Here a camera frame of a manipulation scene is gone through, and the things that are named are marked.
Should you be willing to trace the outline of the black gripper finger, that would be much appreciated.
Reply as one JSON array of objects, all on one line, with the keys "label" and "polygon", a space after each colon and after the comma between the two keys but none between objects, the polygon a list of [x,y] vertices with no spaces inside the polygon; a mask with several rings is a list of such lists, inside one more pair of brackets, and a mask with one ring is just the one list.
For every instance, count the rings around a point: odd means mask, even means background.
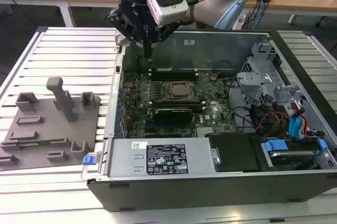
[{"label": "black gripper finger", "polygon": [[164,42],[174,31],[180,27],[182,22],[174,22],[163,26],[151,26],[148,32],[148,58],[152,58],[153,48],[157,43]]},{"label": "black gripper finger", "polygon": [[107,20],[131,42],[136,42],[143,48],[145,58],[148,58],[148,36],[139,11],[132,10],[127,17],[121,9],[113,9]]}]

